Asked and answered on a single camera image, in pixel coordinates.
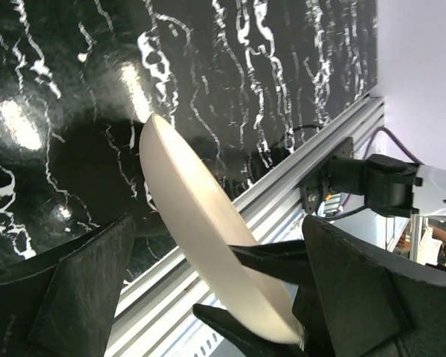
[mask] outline black marble backdrop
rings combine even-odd
[[[135,279],[175,246],[149,113],[234,199],[376,84],[376,26],[375,0],[1,0],[0,267],[130,212]]]

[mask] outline white plate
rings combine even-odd
[[[299,344],[303,328],[282,281],[242,266],[227,245],[256,245],[245,221],[187,142],[153,115],[140,136],[140,162],[173,239],[210,290],[251,332]]]

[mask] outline white wall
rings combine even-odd
[[[378,0],[378,15],[375,93],[386,98],[387,126],[424,163],[446,169],[446,0]]]

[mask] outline purple cable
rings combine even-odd
[[[415,163],[417,163],[417,164],[420,164],[420,165],[423,164],[423,163],[422,163],[416,156],[414,156],[414,154],[413,154],[411,151],[408,150],[408,148],[407,148],[405,145],[403,145],[403,143],[400,141],[400,139],[398,139],[398,138],[396,137],[396,135],[393,134],[393,132],[392,132],[390,129],[386,128],[385,126],[379,126],[379,127],[378,127],[377,129],[375,129],[375,131],[372,133],[372,136],[370,137],[369,143],[368,143],[368,145],[366,146],[365,153],[363,154],[363,160],[365,160],[366,157],[368,156],[369,151],[370,151],[370,147],[372,146],[373,141],[375,141],[375,138],[376,138],[376,136],[377,136],[377,134],[378,134],[379,132],[384,132],[385,134],[387,134],[387,135],[393,140],[393,142],[395,143],[395,145],[396,145],[396,146],[397,146],[397,147],[398,147],[398,148],[399,148],[399,149],[400,149],[406,156],[408,156],[408,157],[411,159],[411,161],[413,161],[413,162],[415,162]],[[340,212],[343,212],[343,210],[344,210],[345,206],[347,205],[347,202],[349,201],[349,199],[350,199],[351,196],[352,196],[351,194],[347,195],[347,197],[345,198],[345,200],[343,201],[343,203],[340,205],[340,207],[339,207],[339,211],[340,211]]]

